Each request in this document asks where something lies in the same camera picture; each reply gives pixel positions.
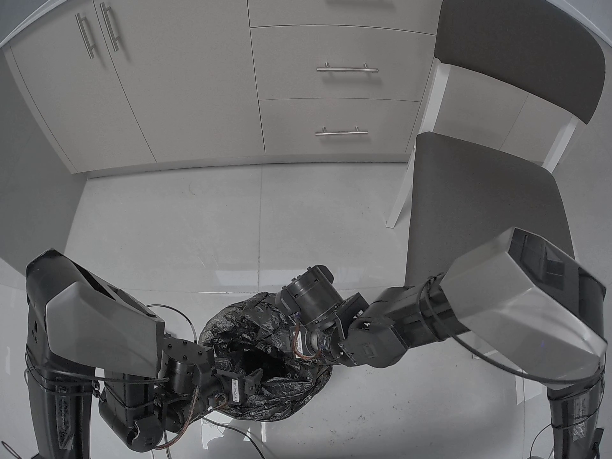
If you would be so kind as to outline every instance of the gray chair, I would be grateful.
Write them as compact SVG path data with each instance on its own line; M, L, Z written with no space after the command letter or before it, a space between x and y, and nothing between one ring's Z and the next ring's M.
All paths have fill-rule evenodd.
M605 78L605 58L593 36L545 0L444 0L434 56L442 66L483 73L557 104L576 122L591 120ZM567 131L559 134L554 164L559 145L564 149L569 141ZM447 271L455 258L512 226L573 256L550 158L547 170L495 149L423 132L411 163L406 285Z

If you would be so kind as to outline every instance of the silver handle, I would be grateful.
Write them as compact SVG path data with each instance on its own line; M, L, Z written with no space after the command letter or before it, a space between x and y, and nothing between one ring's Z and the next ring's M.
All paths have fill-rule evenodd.
M320 132L317 131L315 136L342 136L349 134L368 134L367 131L361 131L358 127L355 128L355 131L328 131L326 127L324 127Z
M87 37L87 33L85 32L85 27L83 23L87 20L87 17L81 17L80 13L75 14L76 22L78 23L78 30L81 31L81 37L83 38L83 42L85 43L85 47L87 48L87 54L89 55L89 59L94 58L94 48L95 44L89 43L89 38Z
M358 73L378 73L378 68L368 68L367 63L363 63L363 68L333 68L325 62L324 67L317 68L318 72L358 72Z
M117 46L117 41L119 40L119 36L115 37L113 32L113 26L111 25L111 19L108 16L108 11L111 7L107 7L104 2L100 4L100 10L102 10L102 18L104 19L104 25L106 26L106 31L108 32L108 36L111 39L111 44L113 45L113 50L118 51L119 46Z

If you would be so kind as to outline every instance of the chair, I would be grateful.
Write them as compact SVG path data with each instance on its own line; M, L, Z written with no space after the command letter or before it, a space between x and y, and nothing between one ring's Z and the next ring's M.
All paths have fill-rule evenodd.
M544 160L543 168L494 149L426 133L432 131L436 124L452 65L505 81L573 114L568 124L559 130ZM424 187L441 188L444 192L449 192L448 186L439 185L437 182L442 178L446 179L450 169L456 169L452 175L457 177L448 178L448 181L458 188L459 192L480 185L479 179L470 177L477 174L505 182L506 188L513 189L519 186L528 188L527 192L530 195L534 195L536 191L526 185L529 182L522 184L521 180L533 180L535 184L542 183L541 187L546 192L549 189L556 189L550 172L559 162L578 121L588 124L593 117L605 78L605 58L597 41L571 16L545 0L443 0L438 20L433 66L432 85L426 97L422 122L417 130L415 149L410 156L400 192L387 220L387 227L393 228L410 191L413 190L412 205L416 206L418 212L415 212L413 207L410 225L411 245L418 242L419 232L422 230L420 226L422 220L415 219L415 214L418 217L422 211L423 206L420 204L428 203L428 195L436 196L432 191L424 191ZM464 155L463 161L479 163L457 162L460 152ZM445 161L450 161L445 168L441 165L442 155L447 155L448 158L444 157ZM432 167L426 164L427 162L434 162L439 168ZM482 168L485 164L489 170ZM524 177L526 173L532 176L531 179ZM504 179L505 175L515 176L514 181ZM490 184L480 187L485 190L487 187L494 188ZM454 193L449 194L455 201L461 200ZM486 202L483 195L476 196L471 201ZM501 198L511 203L519 201L504 196L500 196L498 201L501 201ZM465 207L467 200L468 198L465 198L460 203L462 208ZM529 203L529 201L523 198L519 203ZM432 208L441 207L433 202L429 204ZM564 212L562 204L556 207L561 209L560 212ZM494 214L498 215L500 212L495 210ZM440 216L443 215L438 213L438 222L441 221ZM508 224L511 218L511 216L503 217L504 222L501 223L503 227L495 228L497 231L490 233L491 237L511 225L529 229L529 225L524 224L526 221L523 218L517 219L523 224L517 222ZM537 230L536 232L545 235L544 232ZM565 245L563 248L567 251L570 247Z

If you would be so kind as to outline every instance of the tile floor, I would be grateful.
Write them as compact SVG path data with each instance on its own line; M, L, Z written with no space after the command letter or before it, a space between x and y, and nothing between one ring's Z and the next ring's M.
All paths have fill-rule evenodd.
M555 172L580 260L607 283L611 144L601 127L589 127ZM384 225L404 168L289 164L92 179L65 253L144 303L186 311L196 328L228 304L279 290L316 263L330 267L344 297L360 291L372 300L403 280L409 218L403 213L393 230ZM2 420L3 435L28 456L36 451L23 407L25 331L9 330L11 321L25 320L25 288L1 264L0 293L9 301L0 314L0 341L6 342L0 395L3 409L16 410L11 420ZM610 305L606 311L612 324ZM163 309L159 314L171 332L189 336L180 317ZM603 406L601 423L612 426L608 400ZM230 421L219 414L216 419ZM521 459L549 419L542 386L517 382L447 341L413 349L386 370L337 367L323 391L293 417L264 427L236 420L232 425L265 439L268 458ZM95 410L91 440L94 459L142 457L127 450ZM550 448L551 434L544 433L534 453L547 457ZM190 427L172 453L185 459L256 457L242 437L209 424Z

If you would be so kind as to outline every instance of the white label sticker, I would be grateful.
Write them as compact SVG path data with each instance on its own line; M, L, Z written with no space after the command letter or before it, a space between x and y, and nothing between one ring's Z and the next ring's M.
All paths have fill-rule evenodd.
M240 393L238 391L238 379L231 380L231 399L235 403L240 403Z
M295 341L295 348L303 355L304 351L302 348L302 332L297 334L297 340L295 339L295 332L293 332L293 340Z

